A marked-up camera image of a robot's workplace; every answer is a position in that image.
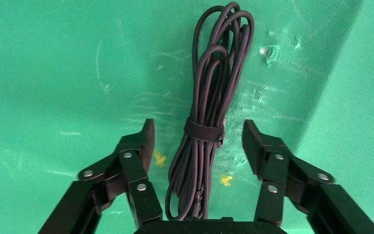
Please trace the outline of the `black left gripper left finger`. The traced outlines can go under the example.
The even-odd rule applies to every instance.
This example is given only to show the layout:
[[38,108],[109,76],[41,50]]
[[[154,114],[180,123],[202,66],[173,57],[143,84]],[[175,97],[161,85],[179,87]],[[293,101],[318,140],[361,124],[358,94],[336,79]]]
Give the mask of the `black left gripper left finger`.
[[161,221],[162,208],[148,171],[155,142],[153,119],[121,137],[113,153],[78,173],[39,233],[93,234],[113,201],[125,194],[137,229]]

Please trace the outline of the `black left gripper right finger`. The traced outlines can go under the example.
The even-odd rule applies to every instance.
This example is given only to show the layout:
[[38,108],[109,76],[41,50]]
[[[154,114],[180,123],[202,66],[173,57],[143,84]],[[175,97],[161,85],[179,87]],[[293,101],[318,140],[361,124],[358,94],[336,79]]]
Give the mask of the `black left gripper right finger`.
[[269,233],[282,233],[287,198],[317,234],[374,234],[374,222],[334,177],[296,157],[281,138],[263,134],[246,120],[242,143],[262,183],[254,220],[265,223]]

